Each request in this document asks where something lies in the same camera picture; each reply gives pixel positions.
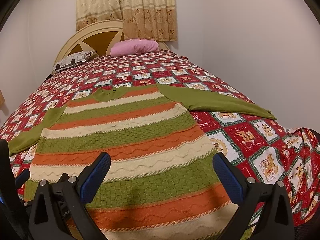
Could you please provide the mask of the striped green orange cream sweater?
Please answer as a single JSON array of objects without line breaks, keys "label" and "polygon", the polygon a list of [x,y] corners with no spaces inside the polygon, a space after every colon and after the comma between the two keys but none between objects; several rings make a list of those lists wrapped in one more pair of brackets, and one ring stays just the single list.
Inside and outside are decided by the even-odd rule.
[{"label": "striped green orange cream sweater", "polygon": [[272,119],[253,103],[169,85],[98,89],[49,109],[9,152],[35,146],[25,196],[41,179],[77,176],[101,153],[111,167],[90,214],[108,239],[216,239],[236,211],[212,167],[216,149],[192,111]]}]

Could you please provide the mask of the red patchwork teddy bedspread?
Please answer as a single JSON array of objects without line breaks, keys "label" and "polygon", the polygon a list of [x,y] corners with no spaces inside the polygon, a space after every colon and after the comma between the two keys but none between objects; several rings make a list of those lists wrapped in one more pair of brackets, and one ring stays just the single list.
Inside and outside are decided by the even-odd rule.
[{"label": "red patchwork teddy bedspread", "polygon": [[[1,127],[11,140],[40,123],[48,109],[88,96],[98,88],[155,83],[211,90],[244,99],[220,78],[171,51],[123,57],[102,56],[49,77]],[[287,129],[260,117],[193,112],[212,145],[242,173],[263,183],[281,179],[288,191],[296,225],[316,218],[319,208],[319,138],[307,128]]]}]

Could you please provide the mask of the beige side curtain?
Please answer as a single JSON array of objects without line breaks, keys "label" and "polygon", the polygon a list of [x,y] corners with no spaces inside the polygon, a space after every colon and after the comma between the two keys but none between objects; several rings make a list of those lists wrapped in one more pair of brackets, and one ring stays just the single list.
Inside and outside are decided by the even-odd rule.
[{"label": "beige side curtain", "polygon": [[5,103],[5,98],[2,94],[2,91],[0,90],[0,106],[2,106]]}]

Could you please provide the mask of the white car print pillow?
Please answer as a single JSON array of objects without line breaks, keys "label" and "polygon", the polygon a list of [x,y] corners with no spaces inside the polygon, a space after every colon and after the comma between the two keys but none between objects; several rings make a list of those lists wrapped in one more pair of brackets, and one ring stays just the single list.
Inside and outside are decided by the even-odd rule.
[{"label": "white car print pillow", "polygon": [[97,56],[97,53],[94,50],[81,51],[68,55],[53,65],[52,74],[55,75],[63,70],[77,67],[83,63],[86,63],[95,56]]}]

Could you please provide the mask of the pink pillow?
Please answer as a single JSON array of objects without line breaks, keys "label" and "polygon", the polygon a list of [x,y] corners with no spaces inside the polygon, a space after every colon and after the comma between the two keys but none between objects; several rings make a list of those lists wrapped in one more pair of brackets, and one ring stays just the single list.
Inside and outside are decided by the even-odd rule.
[{"label": "pink pillow", "polygon": [[121,57],[158,51],[160,51],[160,47],[156,41],[135,38],[117,42],[111,48],[110,54],[112,57]]}]

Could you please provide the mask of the cream wooden headboard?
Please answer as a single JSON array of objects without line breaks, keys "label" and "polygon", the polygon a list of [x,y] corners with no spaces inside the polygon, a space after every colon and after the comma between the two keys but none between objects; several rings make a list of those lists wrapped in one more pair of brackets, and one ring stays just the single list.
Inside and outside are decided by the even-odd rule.
[{"label": "cream wooden headboard", "polygon": [[94,50],[98,56],[110,54],[111,48],[124,40],[123,21],[105,20],[77,31],[61,48],[55,63],[72,53]]}]

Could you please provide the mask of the beige floral window curtain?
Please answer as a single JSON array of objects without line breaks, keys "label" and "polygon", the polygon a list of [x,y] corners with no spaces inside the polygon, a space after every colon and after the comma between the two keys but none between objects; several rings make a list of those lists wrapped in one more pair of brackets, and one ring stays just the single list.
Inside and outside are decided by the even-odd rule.
[{"label": "beige floral window curtain", "polygon": [[76,0],[76,30],[104,20],[122,20],[126,40],[177,40],[175,0]]}]

